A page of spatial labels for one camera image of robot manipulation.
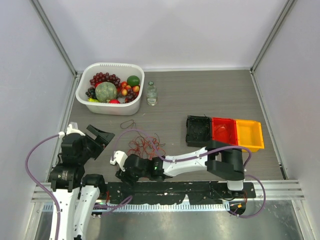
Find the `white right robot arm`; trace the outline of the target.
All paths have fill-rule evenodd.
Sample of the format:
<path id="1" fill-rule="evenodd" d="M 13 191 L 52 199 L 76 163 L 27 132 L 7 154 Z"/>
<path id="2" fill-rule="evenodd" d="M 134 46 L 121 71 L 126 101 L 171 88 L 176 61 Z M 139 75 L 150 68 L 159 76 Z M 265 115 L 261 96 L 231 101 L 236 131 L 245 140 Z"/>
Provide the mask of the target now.
<path id="1" fill-rule="evenodd" d="M 236 198 L 244 191 L 244 149 L 243 146 L 212 140 L 194 152 L 158 155 L 152 159 L 117 150 L 109 163 L 119 167 L 116 177 L 131 186 L 140 178 L 162 182 L 184 173 L 207 171 L 226 180 L 226 193 Z"/>

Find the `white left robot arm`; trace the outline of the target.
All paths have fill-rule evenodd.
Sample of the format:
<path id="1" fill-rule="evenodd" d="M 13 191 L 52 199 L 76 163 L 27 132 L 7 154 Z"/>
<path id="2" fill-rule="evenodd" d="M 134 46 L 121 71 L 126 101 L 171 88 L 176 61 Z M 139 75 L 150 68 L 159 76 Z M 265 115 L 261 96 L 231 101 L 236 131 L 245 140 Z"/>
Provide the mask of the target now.
<path id="1" fill-rule="evenodd" d="M 105 179 L 101 174 L 86 174 L 85 164 L 96 160 L 115 137 L 88 125 L 89 136 L 69 124 L 65 132 L 58 134 L 61 152 L 58 164 L 49 175 L 53 203 L 56 206 L 52 217 L 50 239 L 84 240 L 96 200 L 107 192 Z"/>

